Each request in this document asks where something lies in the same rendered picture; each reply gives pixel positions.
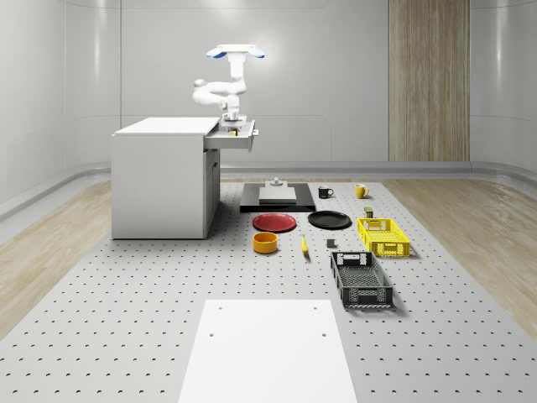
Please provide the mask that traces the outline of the white drawer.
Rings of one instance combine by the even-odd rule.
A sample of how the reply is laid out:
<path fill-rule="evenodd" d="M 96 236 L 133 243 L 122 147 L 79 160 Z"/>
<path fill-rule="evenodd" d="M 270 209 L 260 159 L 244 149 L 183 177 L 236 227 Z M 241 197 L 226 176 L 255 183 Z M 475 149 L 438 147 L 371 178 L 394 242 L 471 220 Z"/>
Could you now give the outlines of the white drawer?
<path fill-rule="evenodd" d="M 248 121 L 238 130 L 237 136 L 231 136 L 227 127 L 217 123 L 216 126 L 204 138 L 205 149 L 247 149 L 253 147 L 253 141 L 258 135 L 255 121 Z"/>

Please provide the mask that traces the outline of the drone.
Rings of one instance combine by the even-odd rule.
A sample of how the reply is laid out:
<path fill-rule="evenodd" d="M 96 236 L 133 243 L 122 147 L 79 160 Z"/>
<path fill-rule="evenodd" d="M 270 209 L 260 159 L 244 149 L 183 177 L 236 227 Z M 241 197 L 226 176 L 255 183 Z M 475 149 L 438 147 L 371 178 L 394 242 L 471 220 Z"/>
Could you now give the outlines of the drone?
<path fill-rule="evenodd" d="M 265 54 L 253 44 L 219 44 L 206 53 L 207 57 L 222 58 L 231 53 L 248 53 L 257 58 L 264 58 Z"/>

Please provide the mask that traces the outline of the black stove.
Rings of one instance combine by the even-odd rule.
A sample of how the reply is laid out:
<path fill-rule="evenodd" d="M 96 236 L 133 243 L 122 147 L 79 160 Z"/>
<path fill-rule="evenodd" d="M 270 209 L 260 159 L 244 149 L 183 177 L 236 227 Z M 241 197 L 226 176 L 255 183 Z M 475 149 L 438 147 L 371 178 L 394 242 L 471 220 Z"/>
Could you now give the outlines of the black stove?
<path fill-rule="evenodd" d="M 246 183 L 240 202 L 240 212 L 314 212 L 315 203 L 306 183 L 265 181 Z"/>

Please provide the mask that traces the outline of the white cabinet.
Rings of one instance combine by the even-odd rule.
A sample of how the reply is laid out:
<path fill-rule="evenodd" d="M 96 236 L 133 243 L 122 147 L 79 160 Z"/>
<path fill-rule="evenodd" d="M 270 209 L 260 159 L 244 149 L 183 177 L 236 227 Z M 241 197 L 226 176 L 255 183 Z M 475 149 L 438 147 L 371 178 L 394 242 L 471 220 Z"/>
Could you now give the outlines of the white cabinet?
<path fill-rule="evenodd" d="M 217 118 L 146 118 L 112 136 L 112 237 L 205 238 Z"/>

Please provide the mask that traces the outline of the red plate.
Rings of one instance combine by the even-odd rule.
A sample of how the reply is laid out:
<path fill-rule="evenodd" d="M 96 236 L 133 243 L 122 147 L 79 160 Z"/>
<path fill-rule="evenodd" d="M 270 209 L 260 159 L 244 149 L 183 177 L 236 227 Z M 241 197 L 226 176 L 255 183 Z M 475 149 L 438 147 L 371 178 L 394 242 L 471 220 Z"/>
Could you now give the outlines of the red plate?
<path fill-rule="evenodd" d="M 265 213 L 253 219 L 253 226 L 264 232 L 282 233 L 296 227 L 296 220 L 288 214 Z"/>

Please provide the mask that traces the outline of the yellow bowl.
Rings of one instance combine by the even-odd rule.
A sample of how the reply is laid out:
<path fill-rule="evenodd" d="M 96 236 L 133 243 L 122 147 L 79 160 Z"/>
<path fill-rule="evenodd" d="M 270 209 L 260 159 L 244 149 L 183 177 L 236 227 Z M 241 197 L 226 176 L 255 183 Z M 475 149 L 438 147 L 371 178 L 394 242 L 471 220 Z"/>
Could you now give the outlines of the yellow bowl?
<path fill-rule="evenodd" d="M 278 249 L 278 236 L 271 232 L 253 235 L 253 250 L 260 254 L 271 254 Z"/>

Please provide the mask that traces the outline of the black plate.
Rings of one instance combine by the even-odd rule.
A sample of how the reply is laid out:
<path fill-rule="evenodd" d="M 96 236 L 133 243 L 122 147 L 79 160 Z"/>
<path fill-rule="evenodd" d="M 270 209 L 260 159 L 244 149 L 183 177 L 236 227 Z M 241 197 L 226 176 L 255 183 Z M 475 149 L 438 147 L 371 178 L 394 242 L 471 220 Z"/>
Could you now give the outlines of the black plate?
<path fill-rule="evenodd" d="M 328 210 L 312 212 L 308 216 L 308 221 L 314 227 L 328 230 L 345 229 L 352 225 L 352 220 L 348 215 Z"/>

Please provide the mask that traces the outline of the yellow basket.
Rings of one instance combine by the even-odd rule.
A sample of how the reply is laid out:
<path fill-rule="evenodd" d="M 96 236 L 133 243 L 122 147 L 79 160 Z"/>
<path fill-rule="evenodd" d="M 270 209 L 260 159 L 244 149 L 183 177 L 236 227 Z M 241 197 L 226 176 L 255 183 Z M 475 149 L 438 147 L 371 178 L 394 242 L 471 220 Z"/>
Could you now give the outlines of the yellow basket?
<path fill-rule="evenodd" d="M 409 256 L 409 239 L 391 218 L 359 218 L 357 231 L 366 250 L 377 256 Z"/>

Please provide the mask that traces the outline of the dark grey basket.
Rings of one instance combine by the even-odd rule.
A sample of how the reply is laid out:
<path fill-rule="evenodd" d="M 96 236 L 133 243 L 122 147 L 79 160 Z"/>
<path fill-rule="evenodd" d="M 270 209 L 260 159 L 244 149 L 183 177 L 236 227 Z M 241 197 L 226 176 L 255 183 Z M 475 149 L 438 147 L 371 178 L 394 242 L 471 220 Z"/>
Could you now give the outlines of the dark grey basket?
<path fill-rule="evenodd" d="M 392 306 L 393 286 L 371 252 L 331 252 L 331 270 L 344 306 Z"/>

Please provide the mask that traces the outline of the white board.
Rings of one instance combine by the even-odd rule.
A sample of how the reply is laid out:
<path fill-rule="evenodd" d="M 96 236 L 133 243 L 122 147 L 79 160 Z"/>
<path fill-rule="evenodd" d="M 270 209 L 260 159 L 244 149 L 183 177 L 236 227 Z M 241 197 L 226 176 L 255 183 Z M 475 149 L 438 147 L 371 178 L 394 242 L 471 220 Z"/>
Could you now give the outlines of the white board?
<path fill-rule="evenodd" d="M 206 301 L 179 403 L 357 403 L 331 302 Z"/>

